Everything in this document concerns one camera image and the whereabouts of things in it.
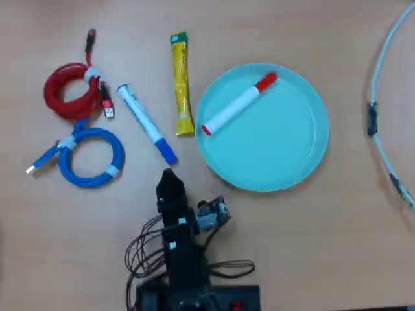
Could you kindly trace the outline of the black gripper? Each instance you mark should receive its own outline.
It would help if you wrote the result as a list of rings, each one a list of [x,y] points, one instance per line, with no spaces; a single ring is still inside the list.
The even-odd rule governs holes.
[[[163,219],[163,234],[175,231],[195,233],[195,214],[189,207],[185,185],[170,168],[163,171],[156,186],[156,196],[158,212]]]

